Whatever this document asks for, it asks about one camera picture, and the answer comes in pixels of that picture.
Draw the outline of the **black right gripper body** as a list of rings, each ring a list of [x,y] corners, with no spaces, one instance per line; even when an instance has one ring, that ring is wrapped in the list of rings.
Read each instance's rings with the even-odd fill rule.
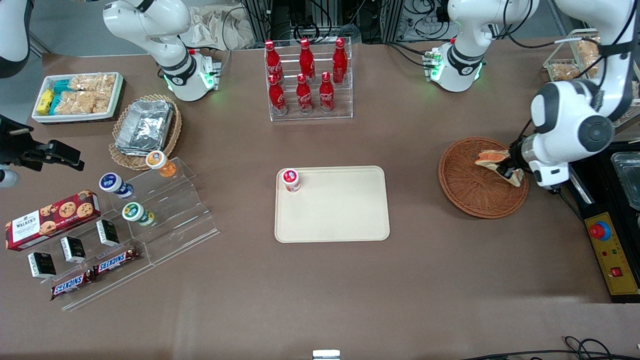
[[[31,132],[32,126],[0,116],[0,163],[26,168],[39,168],[35,161],[24,159],[23,155],[37,148]]]

